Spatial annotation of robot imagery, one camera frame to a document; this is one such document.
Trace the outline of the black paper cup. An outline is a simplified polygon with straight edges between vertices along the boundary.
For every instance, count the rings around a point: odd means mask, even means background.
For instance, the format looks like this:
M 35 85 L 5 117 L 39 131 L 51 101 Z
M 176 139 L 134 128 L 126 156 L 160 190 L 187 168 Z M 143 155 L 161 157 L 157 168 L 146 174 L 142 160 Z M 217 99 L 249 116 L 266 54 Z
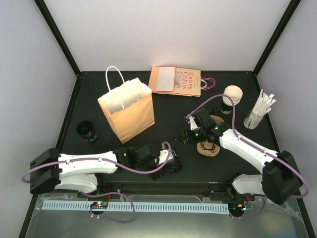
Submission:
M 89 120 L 80 122 L 76 126 L 76 132 L 79 136 L 81 136 L 87 142 L 93 142 L 98 137 L 93 123 Z
M 182 169 L 182 163 L 177 156 L 173 157 L 172 160 L 166 164 L 166 172 L 168 174 L 174 174 L 180 172 Z

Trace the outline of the orange paper bag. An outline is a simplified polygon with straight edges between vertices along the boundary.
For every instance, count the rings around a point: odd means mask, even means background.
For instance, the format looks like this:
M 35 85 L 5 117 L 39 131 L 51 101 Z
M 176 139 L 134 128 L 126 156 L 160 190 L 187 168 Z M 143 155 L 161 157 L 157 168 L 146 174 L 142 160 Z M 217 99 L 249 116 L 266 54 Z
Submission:
M 114 89 L 108 81 L 110 68 L 122 79 L 122 84 Z M 105 77 L 108 92 L 98 98 L 98 103 L 112 131 L 124 144 L 155 123 L 152 90 L 139 78 L 125 81 L 116 66 L 109 66 Z

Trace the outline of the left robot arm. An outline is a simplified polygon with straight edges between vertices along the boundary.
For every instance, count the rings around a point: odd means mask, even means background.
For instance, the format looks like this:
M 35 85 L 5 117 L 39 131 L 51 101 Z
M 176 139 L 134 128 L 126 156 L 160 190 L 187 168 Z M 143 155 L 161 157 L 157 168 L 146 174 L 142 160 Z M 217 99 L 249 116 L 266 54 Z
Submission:
M 136 174 L 152 175 L 161 172 L 175 156 L 170 148 L 158 149 L 151 145 L 141 148 L 121 147 L 113 151 L 89 155 L 69 155 L 52 148 L 30 163 L 23 178 L 33 195 L 57 189 L 77 190 L 103 197 L 106 185 L 97 180 L 97 174 L 114 174 L 124 169 Z

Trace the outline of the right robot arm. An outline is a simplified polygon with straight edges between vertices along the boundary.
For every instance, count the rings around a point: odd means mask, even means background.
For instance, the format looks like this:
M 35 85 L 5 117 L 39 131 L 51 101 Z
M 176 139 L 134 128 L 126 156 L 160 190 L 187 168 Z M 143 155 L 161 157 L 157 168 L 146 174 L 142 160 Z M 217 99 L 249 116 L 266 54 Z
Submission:
M 281 205 L 302 186 L 298 171 L 287 162 L 293 157 L 289 152 L 278 153 L 261 147 L 238 134 L 229 124 L 216 122 L 208 108 L 187 115 L 186 121 L 190 129 L 184 129 L 179 137 L 183 144 L 215 144 L 238 155 L 260 172 L 258 175 L 241 174 L 233 178 L 231 184 L 225 187 L 229 199 L 236 200 L 248 193 L 266 196 Z

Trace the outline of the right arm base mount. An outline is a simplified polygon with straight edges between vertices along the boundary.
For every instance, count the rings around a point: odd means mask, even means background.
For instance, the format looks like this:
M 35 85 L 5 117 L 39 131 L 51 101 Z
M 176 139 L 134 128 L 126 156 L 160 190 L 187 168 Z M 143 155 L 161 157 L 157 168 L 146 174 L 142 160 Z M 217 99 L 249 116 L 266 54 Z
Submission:
M 255 196 L 251 194 L 240 194 L 232 185 L 228 183 L 211 183 L 209 190 L 205 193 L 205 197 L 215 201 L 228 201 L 228 202 L 244 202 L 255 201 Z

